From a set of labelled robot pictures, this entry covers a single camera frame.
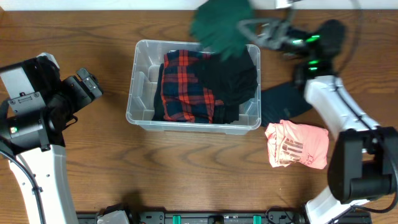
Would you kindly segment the red plaid flannel shirt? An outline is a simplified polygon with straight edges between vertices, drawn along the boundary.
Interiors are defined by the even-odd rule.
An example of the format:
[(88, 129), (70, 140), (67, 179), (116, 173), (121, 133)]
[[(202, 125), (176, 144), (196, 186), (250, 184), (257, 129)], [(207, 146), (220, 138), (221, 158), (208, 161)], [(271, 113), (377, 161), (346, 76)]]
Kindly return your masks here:
[(195, 63), (209, 58), (210, 54), (189, 50), (175, 50), (164, 55), (160, 83), (164, 120), (213, 123), (215, 107), (223, 102), (200, 83), (197, 70), (193, 67)]

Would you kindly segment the black garment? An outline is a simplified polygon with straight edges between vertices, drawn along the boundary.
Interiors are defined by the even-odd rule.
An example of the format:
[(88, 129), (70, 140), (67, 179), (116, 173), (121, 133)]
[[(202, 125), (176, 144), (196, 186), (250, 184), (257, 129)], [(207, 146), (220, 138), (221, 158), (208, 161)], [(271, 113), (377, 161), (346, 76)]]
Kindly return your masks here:
[(225, 105), (240, 105), (255, 96), (257, 69), (246, 47), (238, 56), (223, 59), (221, 54), (211, 54), (190, 67), (203, 87)]

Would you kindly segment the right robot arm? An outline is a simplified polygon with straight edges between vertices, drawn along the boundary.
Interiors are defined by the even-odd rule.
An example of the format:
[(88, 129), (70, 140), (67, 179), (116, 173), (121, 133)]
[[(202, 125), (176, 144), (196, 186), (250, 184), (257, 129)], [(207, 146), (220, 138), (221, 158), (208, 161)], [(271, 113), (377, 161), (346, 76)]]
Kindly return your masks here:
[(373, 210), (366, 204), (397, 194), (397, 130), (370, 118), (334, 69), (344, 24), (332, 19), (305, 32), (293, 28), (290, 19), (260, 18), (239, 21), (237, 27), (261, 47), (304, 57), (294, 69), (295, 86), (336, 139), (328, 185), (294, 215), (294, 223), (369, 223)]

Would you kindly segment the black pants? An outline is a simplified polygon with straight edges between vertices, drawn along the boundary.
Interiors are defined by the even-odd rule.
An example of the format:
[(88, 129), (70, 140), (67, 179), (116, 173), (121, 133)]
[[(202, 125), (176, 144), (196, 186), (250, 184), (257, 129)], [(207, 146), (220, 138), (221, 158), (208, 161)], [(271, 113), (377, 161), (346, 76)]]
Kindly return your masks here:
[[(160, 65), (157, 88), (154, 96), (154, 116), (153, 121), (165, 121), (164, 106), (161, 100), (161, 81), (164, 64)], [(215, 105), (213, 114), (213, 124), (230, 124), (239, 119), (239, 105)]]

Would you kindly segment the dark navy shirt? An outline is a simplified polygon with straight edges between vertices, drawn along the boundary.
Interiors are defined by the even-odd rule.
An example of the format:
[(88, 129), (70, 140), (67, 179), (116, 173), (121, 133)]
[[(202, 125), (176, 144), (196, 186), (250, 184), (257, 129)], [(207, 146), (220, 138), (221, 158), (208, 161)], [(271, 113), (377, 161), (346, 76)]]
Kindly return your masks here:
[(306, 102), (303, 93), (286, 82), (267, 90), (261, 91), (261, 126), (269, 123), (279, 123), (280, 120), (289, 120), (299, 116), (312, 106)]

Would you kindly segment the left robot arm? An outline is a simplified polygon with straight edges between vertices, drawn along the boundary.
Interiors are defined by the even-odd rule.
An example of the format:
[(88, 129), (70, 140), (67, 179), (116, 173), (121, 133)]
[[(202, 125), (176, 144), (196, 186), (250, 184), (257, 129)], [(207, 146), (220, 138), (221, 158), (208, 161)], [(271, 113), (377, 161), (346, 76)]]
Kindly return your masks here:
[(30, 223), (79, 223), (68, 184), (63, 131), (103, 95), (87, 69), (62, 80), (52, 54), (1, 68), (1, 155), (21, 190)]

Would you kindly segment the dark green garment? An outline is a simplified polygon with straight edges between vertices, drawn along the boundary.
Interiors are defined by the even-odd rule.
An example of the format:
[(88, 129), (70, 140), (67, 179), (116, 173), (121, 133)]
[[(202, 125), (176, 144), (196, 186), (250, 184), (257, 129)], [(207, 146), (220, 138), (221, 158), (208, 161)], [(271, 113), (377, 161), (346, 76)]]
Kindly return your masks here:
[(208, 0), (196, 9), (190, 35), (223, 60), (240, 57), (248, 40), (240, 33), (238, 23), (252, 18), (254, 9), (248, 0)]

